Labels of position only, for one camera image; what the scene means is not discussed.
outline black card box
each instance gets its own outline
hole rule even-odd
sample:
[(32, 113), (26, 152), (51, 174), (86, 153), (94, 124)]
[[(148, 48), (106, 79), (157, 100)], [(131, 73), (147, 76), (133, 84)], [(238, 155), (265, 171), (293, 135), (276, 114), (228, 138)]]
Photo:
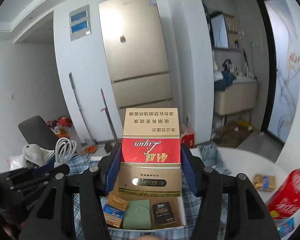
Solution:
[(152, 210), (157, 226), (175, 221), (169, 201), (152, 205)]

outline glass door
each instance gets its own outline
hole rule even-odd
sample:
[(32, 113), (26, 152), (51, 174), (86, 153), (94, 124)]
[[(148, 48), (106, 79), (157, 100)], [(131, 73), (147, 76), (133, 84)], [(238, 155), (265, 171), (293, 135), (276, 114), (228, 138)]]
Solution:
[(293, 123), (299, 96), (298, 37), (285, 0), (265, 0), (264, 3), (271, 22), (277, 64), (274, 101), (268, 132), (285, 142)]

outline magnet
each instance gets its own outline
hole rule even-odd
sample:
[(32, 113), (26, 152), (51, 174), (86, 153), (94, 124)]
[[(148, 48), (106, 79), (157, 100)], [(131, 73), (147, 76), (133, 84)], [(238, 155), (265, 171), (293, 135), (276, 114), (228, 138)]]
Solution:
[(124, 42), (126, 42), (126, 41), (127, 41), (127, 40), (126, 40), (126, 38), (125, 38), (124, 35), (120, 36), (120, 42), (121, 42), (121, 43), (124, 43)]

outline plaid fabric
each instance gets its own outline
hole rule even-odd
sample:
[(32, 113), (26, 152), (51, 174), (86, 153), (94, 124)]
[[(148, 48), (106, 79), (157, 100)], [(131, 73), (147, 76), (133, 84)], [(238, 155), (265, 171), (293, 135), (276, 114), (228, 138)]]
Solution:
[[(224, 167), (223, 161), (219, 156), (219, 153), (216, 147), (213, 146), (203, 146), (200, 148), (201, 157), (205, 159), (204, 163), (207, 166), (211, 166), (213, 168), (218, 168), (218, 172), (229, 174), (229, 170)], [(70, 173), (68, 176), (73, 174), (79, 174), (85, 171), (92, 165), (97, 165), (96, 161), (86, 161), (86, 159), (82, 156), (74, 156), (68, 163), (70, 166)], [(189, 239), (192, 234), (192, 230), (195, 225), (195, 221), (197, 219), (197, 215), (199, 212), (201, 198), (195, 197), (192, 192), (190, 192), (185, 177), (182, 176), (182, 198), (184, 202), (185, 215), (186, 215), (186, 226), (180, 227), (179, 229), (162, 229), (156, 232), (135, 232), (129, 230), (122, 229), (113, 229), (109, 228), (110, 236), (113, 240), (133, 240), (138, 236), (142, 235), (156, 235), (162, 240), (183, 240)], [(224, 229), (225, 223), (224, 216), (226, 219), (227, 214), (227, 196), (224, 196), (224, 204), (221, 213), (221, 223), (220, 223), (220, 231), (218, 240), (224, 239)], [(74, 196), (74, 217), (75, 217), (75, 231), (77, 240), (84, 240), (82, 225), (81, 225), (81, 214), (80, 214), (80, 197), (79, 194), (75, 194)]]

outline gold refrigerator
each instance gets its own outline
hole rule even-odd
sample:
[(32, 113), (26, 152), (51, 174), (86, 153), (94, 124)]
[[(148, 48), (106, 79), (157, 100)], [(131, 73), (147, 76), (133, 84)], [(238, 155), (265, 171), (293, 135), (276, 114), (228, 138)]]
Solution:
[(156, 0), (99, 3), (102, 38), (122, 124), (127, 107), (172, 107)]

